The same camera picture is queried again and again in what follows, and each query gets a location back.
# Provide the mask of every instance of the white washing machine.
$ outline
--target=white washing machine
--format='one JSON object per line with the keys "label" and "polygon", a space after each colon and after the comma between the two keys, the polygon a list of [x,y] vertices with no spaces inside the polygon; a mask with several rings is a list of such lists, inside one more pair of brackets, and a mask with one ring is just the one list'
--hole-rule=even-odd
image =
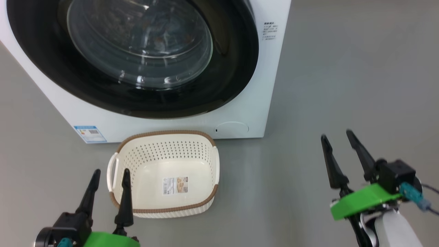
{"label": "white washing machine", "polygon": [[0,0],[0,38],[87,143],[260,138],[290,3]]}

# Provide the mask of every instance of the product label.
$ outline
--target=product label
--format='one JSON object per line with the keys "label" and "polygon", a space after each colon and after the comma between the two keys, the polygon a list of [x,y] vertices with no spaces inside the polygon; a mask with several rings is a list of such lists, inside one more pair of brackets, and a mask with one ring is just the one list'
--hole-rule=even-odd
{"label": "product label", "polygon": [[188,177],[164,178],[163,194],[174,195],[179,193],[187,193],[189,189]]}
{"label": "product label", "polygon": [[262,40],[274,40],[276,38],[277,28],[278,26],[274,22],[264,22]]}
{"label": "product label", "polygon": [[74,128],[86,143],[107,142],[96,126],[74,126]]}

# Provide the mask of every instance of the brown basket rim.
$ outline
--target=brown basket rim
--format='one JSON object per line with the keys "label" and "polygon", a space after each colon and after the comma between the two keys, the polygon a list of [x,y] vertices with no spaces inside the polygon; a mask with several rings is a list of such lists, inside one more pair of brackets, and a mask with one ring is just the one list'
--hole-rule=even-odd
{"label": "brown basket rim", "polygon": [[201,135],[201,136],[206,137],[206,139],[208,139],[209,142],[212,144],[212,147],[216,146],[212,137],[210,137],[210,135],[208,135],[204,132],[201,132],[201,131],[183,131],[183,130],[180,130],[180,131],[154,131],[154,132],[147,132],[147,133],[142,133],[142,134],[135,134],[135,135],[128,137],[127,139],[123,140],[123,142],[120,143],[116,152],[120,153],[120,151],[125,146],[125,144],[127,144],[128,142],[130,142],[134,139],[141,138],[141,137],[147,137],[147,136],[153,136],[153,135],[162,135],[162,134],[197,134],[197,135]]}
{"label": "brown basket rim", "polygon": [[[208,135],[204,132],[201,132],[201,131],[183,131],[183,130],[180,130],[180,131],[154,131],[154,132],[136,134],[136,135],[128,137],[127,139],[125,139],[123,142],[120,143],[116,152],[119,153],[122,150],[122,148],[125,146],[125,144],[127,144],[128,142],[130,142],[134,139],[141,138],[141,137],[147,137],[147,136],[153,136],[153,135],[162,135],[162,134],[197,134],[197,135],[201,135],[201,136],[204,136],[205,138],[207,138],[213,147],[216,146],[212,137],[210,137],[210,135]],[[171,208],[163,208],[163,209],[133,209],[133,213],[135,213],[135,214],[169,213],[169,212],[182,211],[182,210],[202,207],[202,206],[206,205],[207,203],[209,203],[209,201],[211,201],[214,198],[217,190],[218,190],[218,184],[215,184],[213,187],[212,193],[210,193],[209,197],[207,197],[204,201],[202,201],[200,203],[182,206],[182,207],[171,207]],[[119,209],[120,204],[117,202],[116,197],[114,196],[113,192],[110,192],[110,199],[111,199],[112,203],[114,204],[114,206],[116,206],[116,208]]]}

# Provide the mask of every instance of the robotic arm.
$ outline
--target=robotic arm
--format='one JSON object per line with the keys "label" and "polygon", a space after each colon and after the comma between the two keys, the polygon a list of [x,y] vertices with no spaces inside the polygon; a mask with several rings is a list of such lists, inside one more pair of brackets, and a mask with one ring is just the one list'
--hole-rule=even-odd
{"label": "robotic arm", "polygon": [[348,187],[349,179],[332,155],[328,139],[322,135],[329,184],[333,189],[340,189],[340,199],[331,204],[334,219],[349,220],[359,247],[422,247],[410,224],[399,213],[399,205],[407,202],[406,198],[415,198],[419,207],[431,210],[422,198],[416,171],[401,160],[375,161],[351,130],[346,134],[360,159],[364,179],[371,185],[356,192]]}
{"label": "robotic arm", "polygon": [[94,194],[99,187],[101,171],[93,173],[78,209],[62,213],[52,227],[43,228],[36,237],[34,247],[140,247],[136,237],[127,237],[124,227],[134,224],[131,199],[130,171],[125,169],[122,179],[123,193],[119,213],[114,222],[116,230],[92,232]]}

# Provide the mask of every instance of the basket handle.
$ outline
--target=basket handle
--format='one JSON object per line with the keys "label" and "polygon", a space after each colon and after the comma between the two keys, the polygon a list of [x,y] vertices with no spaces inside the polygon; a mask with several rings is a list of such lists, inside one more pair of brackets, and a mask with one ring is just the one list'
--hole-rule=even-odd
{"label": "basket handle", "polygon": [[216,177],[215,177],[215,184],[218,184],[220,182],[220,154],[218,153],[218,149],[216,146],[213,147],[215,160],[216,160]]}
{"label": "basket handle", "polygon": [[[113,156],[111,156],[110,161],[108,162],[108,167],[107,167],[107,187],[108,187],[108,191],[109,192],[113,192],[114,184],[116,183],[117,168],[119,166],[119,158],[117,158],[118,154],[119,154],[118,152],[115,152],[113,154]],[[113,170],[114,160],[116,160],[116,170],[114,171],[113,183],[111,183],[111,171]]]}

